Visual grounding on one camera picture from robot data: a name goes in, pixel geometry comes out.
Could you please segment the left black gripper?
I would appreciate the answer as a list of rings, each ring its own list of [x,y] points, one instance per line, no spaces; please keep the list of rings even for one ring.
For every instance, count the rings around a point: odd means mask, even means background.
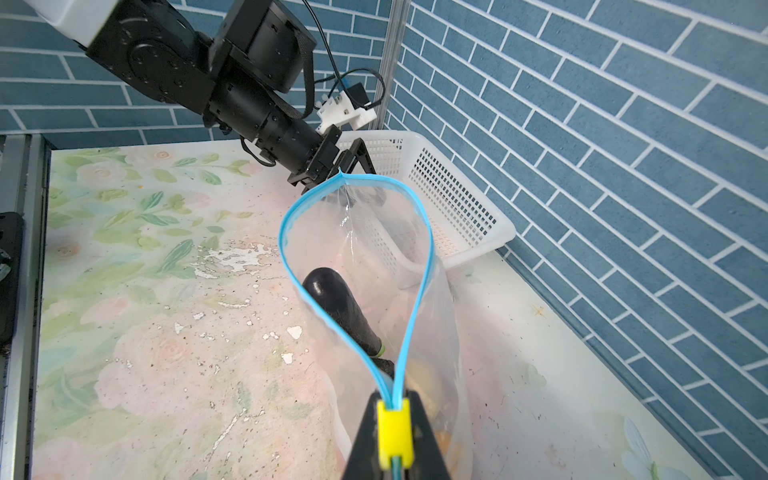
[[[268,166],[280,164],[303,192],[339,173],[337,127],[320,135],[306,122],[315,101],[316,41],[279,1],[236,1],[209,50],[214,89],[206,113],[253,143]],[[341,172],[376,170],[358,138],[341,153]]]

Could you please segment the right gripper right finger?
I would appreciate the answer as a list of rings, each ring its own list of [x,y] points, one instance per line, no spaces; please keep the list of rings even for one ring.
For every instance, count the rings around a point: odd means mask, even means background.
[[[404,478],[450,480],[449,471],[419,394],[414,390],[407,390],[406,394],[410,402],[414,461],[404,470]]]

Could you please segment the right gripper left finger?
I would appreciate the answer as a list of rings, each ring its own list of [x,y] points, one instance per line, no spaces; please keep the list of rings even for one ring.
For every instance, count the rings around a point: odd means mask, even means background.
[[[381,396],[370,395],[352,443],[342,480],[382,480],[384,472],[379,464],[376,406]]]

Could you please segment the yellow zipper slider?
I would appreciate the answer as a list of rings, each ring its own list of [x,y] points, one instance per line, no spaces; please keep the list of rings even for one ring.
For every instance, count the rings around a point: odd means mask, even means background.
[[[376,421],[380,468],[409,469],[415,459],[410,400],[403,399],[400,410],[388,410],[383,400],[377,400]]]

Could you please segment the dark toy eggplant green stem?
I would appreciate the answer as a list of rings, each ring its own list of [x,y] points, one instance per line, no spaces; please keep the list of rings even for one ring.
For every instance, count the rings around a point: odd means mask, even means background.
[[[376,367],[393,380],[395,364],[383,358],[384,343],[370,326],[343,277],[336,270],[319,267],[307,275],[302,286],[336,324],[362,348]]]

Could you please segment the clear zip bag blue zipper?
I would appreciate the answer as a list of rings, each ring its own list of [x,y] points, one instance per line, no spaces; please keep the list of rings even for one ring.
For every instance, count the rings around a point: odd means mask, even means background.
[[[415,193],[339,174],[282,220],[348,479],[467,479],[473,440],[454,302]]]

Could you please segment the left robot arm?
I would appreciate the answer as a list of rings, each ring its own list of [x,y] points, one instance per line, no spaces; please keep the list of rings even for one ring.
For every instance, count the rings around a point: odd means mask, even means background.
[[[35,1],[36,13],[86,55],[141,94],[198,114],[206,127],[238,135],[265,167],[312,189],[356,168],[373,173],[361,139],[347,148],[344,126],[376,117],[361,85],[330,76],[316,99],[314,50],[324,40],[278,1],[237,1],[209,37],[166,1]]]

